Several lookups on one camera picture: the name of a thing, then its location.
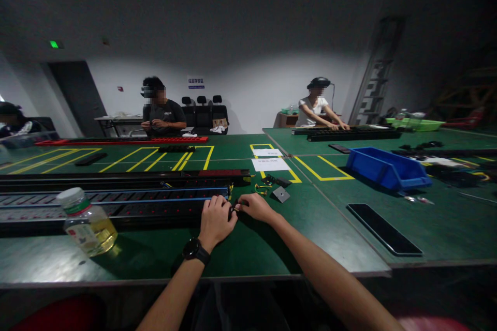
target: black chair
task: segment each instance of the black chair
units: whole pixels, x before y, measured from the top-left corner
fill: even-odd
[[[221,98],[221,96],[214,96],[212,97],[212,102],[221,103],[223,102],[223,99]],[[218,105],[214,104],[212,106],[212,120],[215,119],[226,119],[226,122],[229,125],[228,110],[226,109],[226,106],[220,104]],[[223,131],[223,134],[228,134],[228,128],[226,128],[226,130]]]
[[[186,126],[195,127],[197,125],[197,120],[195,118],[195,106],[193,106],[192,100],[190,99],[190,97],[183,97],[181,99],[181,102],[185,104],[182,109],[186,117]]]
[[[212,128],[212,112],[209,106],[204,106],[207,103],[205,96],[198,96],[197,103],[202,106],[197,106],[195,110],[195,118],[197,121],[197,127],[195,128],[195,132],[198,135],[208,134],[209,129]]]
[[[55,131],[55,126],[53,124],[53,121],[48,116],[33,116],[29,117],[28,119],[41,124],[43,131]]]

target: wall sign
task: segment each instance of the wall sign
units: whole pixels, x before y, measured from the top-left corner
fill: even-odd
[[[188,89],[205,89],[204,77],[187,75]]]

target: bottle cap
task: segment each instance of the bottle cap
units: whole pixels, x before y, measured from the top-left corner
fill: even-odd
[[[67,189],[67,190],[61,192],[59,195],[57,195],[55,197],[55,199],[60,204],[62,204],[62,206],[64,206],[64,205],[68,205],[68,204],[77,202],[78,200],[80,200],[83,197],[84,197],[83,189],[71,188],[71,189]]]

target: bottle label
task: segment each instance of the bottle label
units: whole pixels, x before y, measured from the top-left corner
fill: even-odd
[[[84,199],[81,203],[79,204],[76,204],[74,206],[71,206],[71,207],[67,207],[67,208],[64,208],[64,211],[65,213],[68,215],[68,216],[74,216],[74,215],[78,215],[80,214],[81,212],[91,208],[91,204],[90,204],[90,201],[88,199]]]
[[[93,256],[101,250],[100,242],[90,227],[90,224],[73,225],[66,229],[66,233],[73,237],[76,244],[88,256]]]

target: blue plastic bin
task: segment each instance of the blue plastic bin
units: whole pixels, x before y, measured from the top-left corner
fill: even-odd
[[[390,190],[409,190],[432,185],[421,163],[375,147],[350,149],[347,167]]]

